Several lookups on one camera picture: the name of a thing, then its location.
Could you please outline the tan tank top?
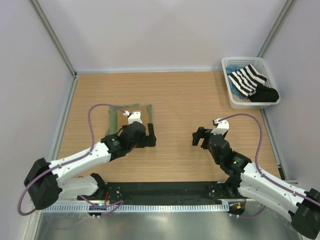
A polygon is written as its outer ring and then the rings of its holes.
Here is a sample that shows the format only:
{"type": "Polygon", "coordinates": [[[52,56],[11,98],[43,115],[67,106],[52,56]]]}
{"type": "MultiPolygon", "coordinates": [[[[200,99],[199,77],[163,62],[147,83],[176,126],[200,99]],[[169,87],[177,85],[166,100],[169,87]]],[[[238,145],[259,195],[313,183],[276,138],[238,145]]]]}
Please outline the tan tank top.
{"type": "MultiPolygon", "coordinates": [[[[148,123],[152,122],[152,117],[151,117],[151,105],[139,105],[139,104],[133,104],[129,106],[123,106],[121,109],[124,111],[129,111],[130,113],[133,111],[141,111],[142,112],[142,124],[146,128],[146,132],[148,133],[148,123]]],[[[120,129],[123,126],[128,125],[128,119],[126,116],[123,115],[122,111],[119,111],[117,113],[117,128],[120,129]]]]}

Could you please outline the green tank top blue trim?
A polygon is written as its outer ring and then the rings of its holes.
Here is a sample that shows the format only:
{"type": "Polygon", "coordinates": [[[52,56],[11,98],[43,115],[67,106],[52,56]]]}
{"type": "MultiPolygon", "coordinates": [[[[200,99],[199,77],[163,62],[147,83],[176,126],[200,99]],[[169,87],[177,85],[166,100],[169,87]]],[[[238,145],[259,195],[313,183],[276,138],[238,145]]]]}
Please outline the green tank top blue trim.
{"type": "MultiPolygon", "coordinates": [[[[118,132],[119,128],[117,126],[117,113],[120,112],[119,110],[115,109],[115,108],[112,108],[110,107],[109,108],[109,112],[108,112],[108,130],[106,132],[106,135],[109,135],[109,134],[115,134],[116,132],[118,132]]],[[[153,121],[153,116],[152,116],[152,105],[151,105],[151,117],[152,117],[152,121],[153,121]]]]}

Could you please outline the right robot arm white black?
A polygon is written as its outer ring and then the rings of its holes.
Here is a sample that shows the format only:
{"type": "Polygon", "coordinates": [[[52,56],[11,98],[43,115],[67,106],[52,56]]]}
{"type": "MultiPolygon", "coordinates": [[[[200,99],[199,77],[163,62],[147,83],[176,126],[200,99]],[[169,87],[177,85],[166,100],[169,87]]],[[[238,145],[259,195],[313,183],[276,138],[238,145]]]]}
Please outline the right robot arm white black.
{"type": "Polygon", "coordinates": [[[239,195],[253,199],[287,219],[304,237],[314,240],[320,233],[320,192],[304,190],[287,183],[248,157],[232,150],[225,135],[214,129],[199,127],[192,133],[192,145],[209,150],[214,162],[229,177],[225,192],[231,198],[239,195]]]}

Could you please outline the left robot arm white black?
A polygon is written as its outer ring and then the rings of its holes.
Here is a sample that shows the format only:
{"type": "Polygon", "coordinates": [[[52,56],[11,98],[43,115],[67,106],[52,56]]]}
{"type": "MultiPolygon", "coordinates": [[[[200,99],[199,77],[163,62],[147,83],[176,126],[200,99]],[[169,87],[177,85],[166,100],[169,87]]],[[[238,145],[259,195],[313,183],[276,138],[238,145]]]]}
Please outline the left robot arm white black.
{"type": "Polygon", "coordinates": [[[101,200],[106,194],[104,180],[92,173],[75,178],[94,166],[124,157],[134,148],[154,147],[156,136],[152,123],[133,122],[119,132],[103,137],[94,146],[65,158],[47,162],[36,160],[24,180],[24,185],[36,210],[43,210],[59,199],[79,196],[101,200]]]}

